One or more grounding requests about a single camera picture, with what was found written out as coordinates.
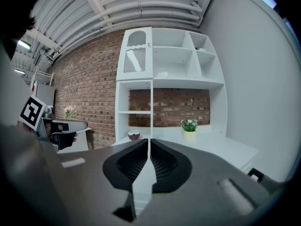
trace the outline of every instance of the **small bowl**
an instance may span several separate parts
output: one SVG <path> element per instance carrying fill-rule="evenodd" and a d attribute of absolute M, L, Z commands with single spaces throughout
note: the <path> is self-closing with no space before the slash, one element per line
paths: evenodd
<path fill-rule="evenodd" d="M 130 130 L 128 133 L 128 138 L 130 138 L 131 141 L 138 140 L 140 137 L 140 131 L 138 130 Z"/>

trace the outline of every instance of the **white flower pot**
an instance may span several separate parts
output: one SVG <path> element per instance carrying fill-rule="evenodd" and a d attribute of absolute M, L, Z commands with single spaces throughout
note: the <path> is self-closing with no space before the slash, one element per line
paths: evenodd
<path fill-rule="evenodd" d="M 196 131 L 193 131 L 193 132 L 184 131 L 183 135 L 184 135 L 185 141 L 195 142 L 197 140 L 197 132 Z"/>

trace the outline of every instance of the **white wall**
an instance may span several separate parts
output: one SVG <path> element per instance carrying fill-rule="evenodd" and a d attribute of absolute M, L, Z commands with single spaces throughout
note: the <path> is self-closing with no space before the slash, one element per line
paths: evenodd
<path fill-rule="evenodd" d="M 254 167 L 286 180 L 301 144 L 301 70 L 291 33 L 261 0 L 212 0 L 201 31 L 222 65 L 226 136 L 258 148 Z"/>

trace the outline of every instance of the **white countertop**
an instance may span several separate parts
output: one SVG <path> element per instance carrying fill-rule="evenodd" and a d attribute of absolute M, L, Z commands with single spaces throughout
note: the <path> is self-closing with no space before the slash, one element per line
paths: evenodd
<path fill-rule="evenodd" d="M 150 135 L 147 134 L 147 128 L 136 129 L 141 132 L 142 136 L 140 139 L 150 138 Z M 252 159 L 258 153 L 258 150 L 253 147 L 211 132 L 210 126 L 198 127 L 198 138 L 196 142 L 187 142 L 182 133 L 183 130 L 180 127 L 153 128 L 154 139 L 175 142 L 191 148 L 213 153 L 240 170 L 250 164 Z M 118 145 L 128 141 L 130 141 L 129 138 L 125 137 L 113 145 Z"/>

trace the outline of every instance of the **white shelving unit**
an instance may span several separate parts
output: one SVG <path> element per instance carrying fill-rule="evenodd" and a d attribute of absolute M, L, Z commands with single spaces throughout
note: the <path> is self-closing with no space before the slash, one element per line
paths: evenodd
<path fill-rule="evenodd" d="M 45 73 L 43 71 L 39 71 L 38 69 L 36 69 L 36 71 L 33 74 L 32 81 L 30 83 L 30 89 L 33 88 L 33 85 L 36 82 L 43 83 L 43 84 L 46 84 L 49 82 L 49 86 L 51 86 L 52 79 L 53 79 L 53 73 L 49 74 L 49 73 Z"/>
<path fill-rule="evenodd" d="M 140 48 L 145 49 L 145 56 L 132 52 Z M 196 143 L 185 142 L 179 127 L 153 128 L 153 88 L 209 90 L 210 125 L 198 127 Z M 134 89 L 150 90 L 149 111 L 129 110 L 129 91 Z M 222 68 L 208 36 L 151 27 L 125 32 L 117 70 L 114 145 L 129 141 L 128 131 L 137 129 L 141 138 L 174 141 L 208 151 L 247 173 L 258 151 L 226 138 L 227 113 Z M 130 127 L 130 114 L 149 114 L 150 127 Z"/>
<path fill-rule="evenodd" d="M 145 89 L 150 91 L 150 111 L 131 111 L 129 108 L 129 95 L 131 90 Z M 135 129 L 128 125 L 130 114 L 149 114 L 150 127 L 138 128 L 141 138 L 152 138 L 153 128 L 153 81 L 152 80 L 133 80 L 118 81 L 116 85 L 116 101 L 115 101 L 115 131 L 116 141 L 129 141 L 127 133 L 131 129 Z"/>

